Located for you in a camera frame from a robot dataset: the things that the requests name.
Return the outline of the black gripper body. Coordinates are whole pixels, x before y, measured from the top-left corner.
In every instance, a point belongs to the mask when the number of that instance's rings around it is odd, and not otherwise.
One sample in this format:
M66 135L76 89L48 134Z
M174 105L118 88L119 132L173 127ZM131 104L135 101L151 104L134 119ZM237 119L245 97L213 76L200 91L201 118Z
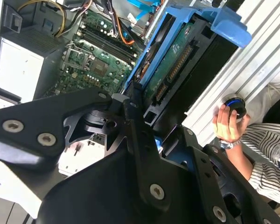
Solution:
M179 169L162 160L158 174L164 198L148 197L163 208L143 202L139 195L135 164L127 151L107 156L57 184L44 198L38 224L193 224L191 214L178 211L191 205L174 188Z

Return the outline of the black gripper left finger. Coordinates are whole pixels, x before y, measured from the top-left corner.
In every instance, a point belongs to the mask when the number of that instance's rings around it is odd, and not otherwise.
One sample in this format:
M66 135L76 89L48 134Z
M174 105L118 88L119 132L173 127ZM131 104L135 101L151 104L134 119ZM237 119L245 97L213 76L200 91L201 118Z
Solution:
M163 208L148 197L164 198L160 183L165 175L157 173L163 159L151 127L144 122L137 83L129 86L123 101L92 87L0 109L0 161L49 171L67 145L92 133L106 135L104 158L120 151L132 156L140 198Z

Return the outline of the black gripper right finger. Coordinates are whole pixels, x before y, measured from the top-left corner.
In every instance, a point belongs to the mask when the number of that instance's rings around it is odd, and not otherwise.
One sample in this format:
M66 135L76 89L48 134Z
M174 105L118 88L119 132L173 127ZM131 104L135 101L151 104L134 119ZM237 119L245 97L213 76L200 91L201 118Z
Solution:
M191 130L176 126L169 135L169 160L179 173L175 175L178 193L191 214L192 223L236 224L228 209L240 210L244 224L276 224L278 215L237 171L221 151L212 145L201 147Z

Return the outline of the person's hand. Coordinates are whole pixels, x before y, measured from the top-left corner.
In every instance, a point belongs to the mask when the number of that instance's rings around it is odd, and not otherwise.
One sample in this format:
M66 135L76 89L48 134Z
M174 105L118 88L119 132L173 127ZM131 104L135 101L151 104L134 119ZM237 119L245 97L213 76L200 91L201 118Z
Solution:
M250 116L248 114L237 121L237 111L231 110L229 106L221 105L212 121L214 134L221 140L229 143L235 142L245 133L249 121Z

